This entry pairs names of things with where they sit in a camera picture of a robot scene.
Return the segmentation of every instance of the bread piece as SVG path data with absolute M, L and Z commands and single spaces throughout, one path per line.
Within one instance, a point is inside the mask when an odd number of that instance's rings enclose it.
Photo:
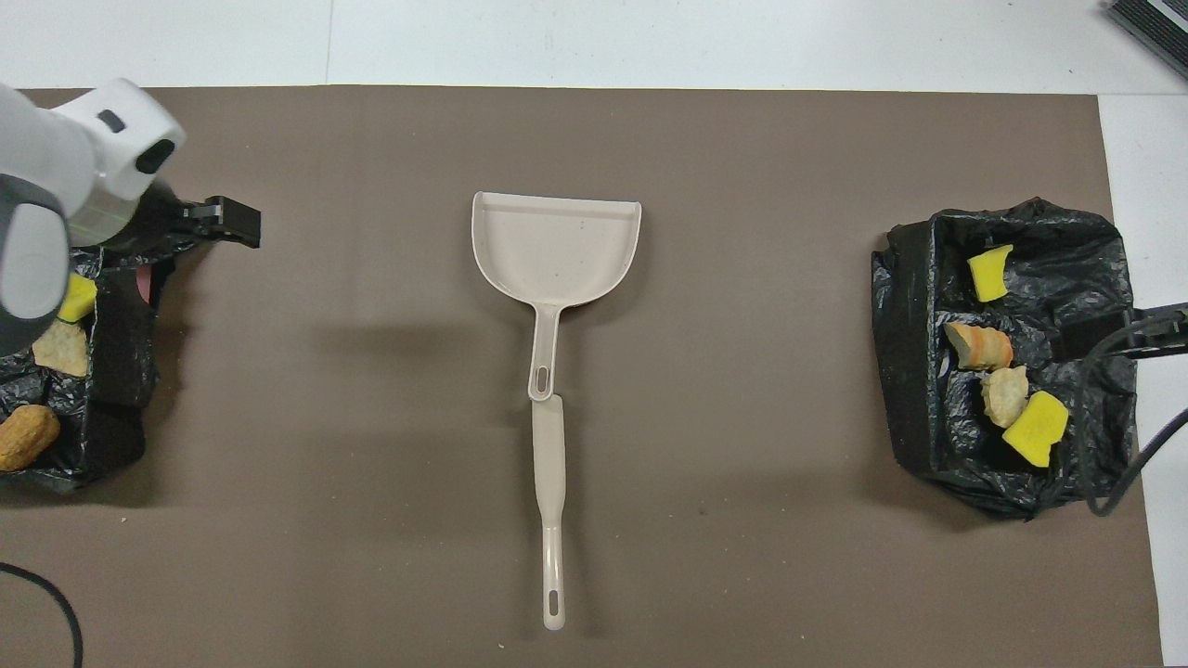
M 77 324 L 55 320 L 33 342 L 33 361 L 70 376 L 87 376 L 87 333 Z
M 49 407 L 23 405 L 0 424 L 0 471 L 20 471 L 50 447 L 62 430 Z
M 981 398 L 990 421 L 1006 429 L 1028 405 L 1028 367 L 999 368 L 981 379 Z
M 1011 366 L 1011 340 L 992 327 L 946 322 L 944 335 L 958 352 L 958 368 L 996 370 Z

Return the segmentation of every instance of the yellow sponge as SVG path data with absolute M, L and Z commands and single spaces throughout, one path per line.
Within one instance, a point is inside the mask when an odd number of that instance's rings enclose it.
M 1006 283 L 1003 273 L 1006 271 L 1006 256 L 1015 250 L 1007 244 L 969 258 L 969 271 L 973 272 L 973 289 L 979 302 L 990 302 L 1006 295 Z
M 58 309 L 58 320 L 63 322 L 78 322 L 95 310 L 95 295 L 99 290 L 95 282 L 77 273 L 70 272 L 70 284 L 67 286 L 67 298 L 62 301 Z
M 1051 445 L 1064 437 L 1066 427 L 1068 409 L 1060 399 L 1041 390 L 1031 395 L 1019 418 L 1003 434 L 1003 440 L 1032 465 L 1048 468 Z

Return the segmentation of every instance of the brown table mat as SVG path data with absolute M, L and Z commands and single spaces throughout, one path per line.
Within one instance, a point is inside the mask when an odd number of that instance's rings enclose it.
M 143 461 L 0 490 L 0 560 L 88 666 L 1159 662 L 1136 490 L 993 522 L 901 471 L 870 334 L 881 233 L 1034 195 L 1110 215 L 1093 97 L 166 89 L 183 197 L 265 212 L 183 263 Z M 43 92 L 43 105 L 67 95 Z M 569 624 L 541 625 L 532 316 L 476 190 L 638 200 L 562 316 Z M 0 582 L 0 664 L 64 666 Z

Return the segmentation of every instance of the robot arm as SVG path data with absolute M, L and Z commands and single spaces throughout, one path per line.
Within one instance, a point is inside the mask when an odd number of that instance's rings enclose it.
M 119 234 L 184 141 L 169 112 L 125 80 L 53 109 L 0 84 L 0 355 L 53 320 L 69 247 Z

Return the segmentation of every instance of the black cable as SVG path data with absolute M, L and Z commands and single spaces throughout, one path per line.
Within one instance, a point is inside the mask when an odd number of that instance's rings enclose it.
M 1073 424 L 1076 427 L 1076 436 L 1073 441 L 1076 445 L 1076 456 L 1081 465 L 1081 491 L 1085 494 L 1085 503 L 1088 504 L 1093 515 L 1097 515 L 1098 517 L 1105 517 L 1114 511 L 1118 506 L 1118 502 L 1121 500 L 1123 494 L 1125 494 L 1126 490 L 1130 489 L 1131 483 L 1138 478 L 1138 473 L 1144 466 L 1146 466 L 1146 462 L 1155 456 L 1155 453 L 1159 452 L 1159 448 L 1162 448 L 1163 445 L 1167 443 L 1181 427 L 1188 423 L 1188 409 L 1180 411 L 1180 415 L 1176 415 L 1170 422 L 1164 424 L 1163 429 L 1159 429 L 1159 433 L 1151 439 L 1146 447 L 1139 450 L 1135 461 L 1126 467 L 1118 481 L 1110 489 L 1105 505 L 1099 505 L 1097 491 L 1093 489 L 1093 477 L 1089 471 L 1088 448 L 1085 445 L 1085 434 L 1087 431 L 1086 420 L 1088 418 L 1088 407 L 1085 405 L 1085 392 L 1089 384 L 1089 376 L 1100 371 L 1101 363 L 1105 360 L 1108 352 L 1131 334 L 1137 334 L 1143 329 L 1156 324 L 1165 326 L 1170 323 L 1181 323 L 1186 320 L 1188 320 L 1188 314 L 1181 310 L 1174 310 L 1132 322 L 1126 327 L 1118 329 L 1113 334 L 1110 334 L 1097 346 L 1093 346 L 1093 349 L 1091 349 L 1089 354 L 1085 355 L 1085 359 L 1082 360 L 1083 372 L 1080 382 L 1076 384 L 1076 403 L 1073 407 Z
M 25 571 L 19 566 L 13 566 L 12 563 L 5 563 L 0 561 L 0 573 L 7 573 L 10 575 L 15 575 L 21 580 L 27 580 L 38 587 L 42 587 L 51 597 L 53 601 L 58 604 L 62 612 L 67 616 L 67 624 L 70 625 L 70 642 L 74 644 L 74 668 L 82 668 L 82 629 L 78 626 L 78 617 L 74 613 L 74 607 L 70 606 L 70 601 L 67 600 L 65 594 L 62 593 L 53 582 L 42 578 L 37 573 Z

